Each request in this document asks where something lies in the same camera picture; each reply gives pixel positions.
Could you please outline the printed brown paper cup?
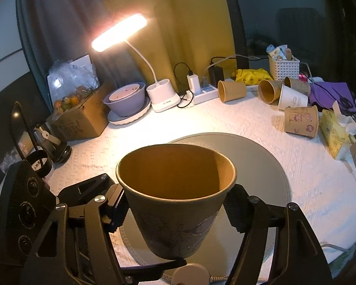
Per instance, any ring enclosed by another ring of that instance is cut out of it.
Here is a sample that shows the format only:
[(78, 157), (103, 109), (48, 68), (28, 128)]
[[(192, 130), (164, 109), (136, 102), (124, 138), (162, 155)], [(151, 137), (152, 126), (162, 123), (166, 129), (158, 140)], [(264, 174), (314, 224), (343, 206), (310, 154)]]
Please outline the printed brown paper cup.
[(149, 250), (163, 259), (185, 259), (208, 234), (237, 169), (212, 149), (166, 143), (128, 153), (116, 178)]

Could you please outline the printed lying paper cup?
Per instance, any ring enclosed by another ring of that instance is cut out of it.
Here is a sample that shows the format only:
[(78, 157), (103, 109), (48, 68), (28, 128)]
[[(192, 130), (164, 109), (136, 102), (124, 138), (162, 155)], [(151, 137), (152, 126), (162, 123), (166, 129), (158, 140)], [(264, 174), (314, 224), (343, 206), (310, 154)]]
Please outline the printed lying paper cup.
[(314, 106), (288, 107), (284, 110), (284, 131), (314, 138), (318, 134), (318, 109)]

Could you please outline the white paper cup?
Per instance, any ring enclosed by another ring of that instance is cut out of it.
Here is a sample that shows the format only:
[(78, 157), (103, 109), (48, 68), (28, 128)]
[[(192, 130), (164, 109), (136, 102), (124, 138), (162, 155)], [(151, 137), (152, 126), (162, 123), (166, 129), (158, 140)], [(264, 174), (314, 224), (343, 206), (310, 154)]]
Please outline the white paper cup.
[(278, 109), (283, 111), (288, 107), (307, 107), (308, 96), (287, 86), (281, 87)]

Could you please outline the black round device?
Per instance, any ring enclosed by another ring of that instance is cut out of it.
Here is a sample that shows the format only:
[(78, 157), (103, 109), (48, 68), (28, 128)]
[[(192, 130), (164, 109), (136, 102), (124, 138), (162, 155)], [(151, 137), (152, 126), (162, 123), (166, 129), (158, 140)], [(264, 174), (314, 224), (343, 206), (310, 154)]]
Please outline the black round device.
[(46, 123), (36, 124), (33, 135), (38, 146), (47, 152), (53, 163), (65, 163), (70, 158), (71, 146), (54, 136)]

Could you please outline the cardboard box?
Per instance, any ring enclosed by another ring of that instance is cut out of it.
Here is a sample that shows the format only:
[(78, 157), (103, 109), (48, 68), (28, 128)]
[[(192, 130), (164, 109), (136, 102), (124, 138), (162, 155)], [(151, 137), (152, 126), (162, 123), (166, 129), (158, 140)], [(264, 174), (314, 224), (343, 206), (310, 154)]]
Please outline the cardboard box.
[(110, 82), (101, 85), (91, 96), (60, 115), (56, 120), (47, 118), (52, 133), (66, 142), (96, 138), (108, 124), (110, 111), (103, 99), (114, 90)]

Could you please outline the yellow tissue pack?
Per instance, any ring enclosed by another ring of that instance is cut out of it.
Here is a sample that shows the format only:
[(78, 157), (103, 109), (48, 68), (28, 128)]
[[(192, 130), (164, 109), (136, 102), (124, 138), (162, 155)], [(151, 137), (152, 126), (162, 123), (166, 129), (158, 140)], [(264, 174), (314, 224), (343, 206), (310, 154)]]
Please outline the yellow tissue pack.
[(356, 135), (356, 122), (351, 116), (345, 116), (337, 101), (332, 109), (324, 109), (319, 122), (327, 143), (328, 151), (335, 160), (345, 160), (351, 148), (350, 136)]

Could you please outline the purple bowl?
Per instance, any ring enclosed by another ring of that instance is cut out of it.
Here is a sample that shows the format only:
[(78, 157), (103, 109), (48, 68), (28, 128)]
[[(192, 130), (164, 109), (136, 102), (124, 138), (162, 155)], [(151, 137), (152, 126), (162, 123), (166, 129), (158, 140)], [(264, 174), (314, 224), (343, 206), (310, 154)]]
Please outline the purple bowl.
[(111, 102), (108, 97), (109, 93), (104, 99), (103, 103), (110, 108), (111, 111), (115, 112), (118, 116), (126, 117), (137, 113), (144, 104), (145, 101), (145, 83), (137, 82), (140, 85), (139, 90), (134, 94), (126, 97), (125, 99)]

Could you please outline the white inner bowl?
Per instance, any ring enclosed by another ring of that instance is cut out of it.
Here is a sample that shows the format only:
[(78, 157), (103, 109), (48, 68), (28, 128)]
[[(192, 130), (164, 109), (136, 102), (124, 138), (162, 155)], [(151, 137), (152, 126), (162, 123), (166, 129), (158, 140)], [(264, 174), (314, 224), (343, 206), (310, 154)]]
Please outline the white inner bowl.
[(110, 96), (108, 97), (108, 99), (111, 102), (125, 99), (126, 97), (137, 92), (139, 90), (139, 87), (140, 87), (140, 85), (137, 83), (125, 85), (124, 87), (119, 88), (119, 89), (115, 90), (114, 92), (112, 92), (110, 94)]

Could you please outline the black scissors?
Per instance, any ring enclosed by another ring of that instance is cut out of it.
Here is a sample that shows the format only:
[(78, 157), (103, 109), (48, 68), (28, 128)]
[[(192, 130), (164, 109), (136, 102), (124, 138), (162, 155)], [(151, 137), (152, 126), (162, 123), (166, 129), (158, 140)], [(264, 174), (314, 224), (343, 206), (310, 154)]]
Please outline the black scissors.
[(356, 111), (354, 105), (352, 104), (352, 102), (349, 99), (342, 96), (337, 91), (336, 91), (336, 94), (338, 95), (337, 103), (344, 109), (344, 111), (351, 112), (351, 113)]

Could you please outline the purple cloth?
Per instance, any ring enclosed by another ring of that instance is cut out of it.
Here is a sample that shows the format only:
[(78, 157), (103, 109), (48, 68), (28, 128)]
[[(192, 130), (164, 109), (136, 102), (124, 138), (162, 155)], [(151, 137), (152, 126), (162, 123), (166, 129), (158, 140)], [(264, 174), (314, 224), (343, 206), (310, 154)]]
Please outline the purple cloth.
[[(311, 95), (309, 96), (309, 105), (316, 105), (319, 110), (333, 108), (333, 103), (338, 100), (336, 91), (349, 99), (356, 110), (354, 97), (345, 82), (314, 82), (310, 83), (310, 88)], [(344, 115), (356, 114), (356, 111), (353, 113), (344, 111), (340, 105), (339, 108)]]

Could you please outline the yellow snack bag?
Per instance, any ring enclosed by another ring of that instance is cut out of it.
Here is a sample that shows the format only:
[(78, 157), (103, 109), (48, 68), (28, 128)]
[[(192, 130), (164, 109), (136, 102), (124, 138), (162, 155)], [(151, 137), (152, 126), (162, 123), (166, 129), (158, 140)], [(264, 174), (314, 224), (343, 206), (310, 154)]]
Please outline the yellow snack bag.
[(238, 69), (231, 74), (231, 78), (245, 85), (258, 85), (262, 80), (272, 80), (271, 75), (263, 68)]

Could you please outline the white power strip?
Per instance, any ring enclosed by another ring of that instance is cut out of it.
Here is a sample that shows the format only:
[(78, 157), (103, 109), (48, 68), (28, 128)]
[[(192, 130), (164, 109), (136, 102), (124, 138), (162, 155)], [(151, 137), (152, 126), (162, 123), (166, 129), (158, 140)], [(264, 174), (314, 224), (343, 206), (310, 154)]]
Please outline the white power strip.
[(186, 105), (197, 105), (209, 100), (213, 100), (219, 97), (218, 89), (212, 85), (208, 85), (205, 88), (201, 88), (201, 92), (197, 95), (193, 94), (190, 90), (186, 92), (185, 100)]

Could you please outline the white plastic basket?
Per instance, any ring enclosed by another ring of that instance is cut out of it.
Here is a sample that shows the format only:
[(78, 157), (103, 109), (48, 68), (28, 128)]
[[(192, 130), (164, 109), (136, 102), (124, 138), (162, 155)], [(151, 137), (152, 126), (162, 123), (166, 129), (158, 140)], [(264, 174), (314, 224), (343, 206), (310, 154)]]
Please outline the white plastic basket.
[(269, 57), (269, 72), (276, 81), (286, 77), (299, 79), (300, 61), (293, 57), (291, 60), (274, 60)]

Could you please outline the white charger plug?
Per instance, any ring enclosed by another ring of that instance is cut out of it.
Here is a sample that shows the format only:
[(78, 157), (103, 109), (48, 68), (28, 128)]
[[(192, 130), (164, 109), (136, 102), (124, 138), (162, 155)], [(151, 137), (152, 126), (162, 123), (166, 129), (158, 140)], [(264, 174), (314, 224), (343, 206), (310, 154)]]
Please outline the white charger plug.
[(201, 86), (200, 86), (200, 82), (199, 82), (199, 77), (196, 74), (187, 75), (187, 80), (188, 80), (188, 85), (189, 85), (190, 91), (194, 95), (200, 94)]

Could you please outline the yellow curtain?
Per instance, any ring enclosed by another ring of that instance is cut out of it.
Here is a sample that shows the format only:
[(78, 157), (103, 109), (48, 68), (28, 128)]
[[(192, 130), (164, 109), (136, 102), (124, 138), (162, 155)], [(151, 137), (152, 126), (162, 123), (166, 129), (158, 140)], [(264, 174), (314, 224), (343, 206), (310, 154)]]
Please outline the yellow curtain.
[(234, 54), (226, 0), (103, 0), (114, 24), (140, 13), (147, 25), (130, 37), (130, 54), (151, 84), (170, 79), (184, 92), (187, 69), (203, 75), (210, 59)]

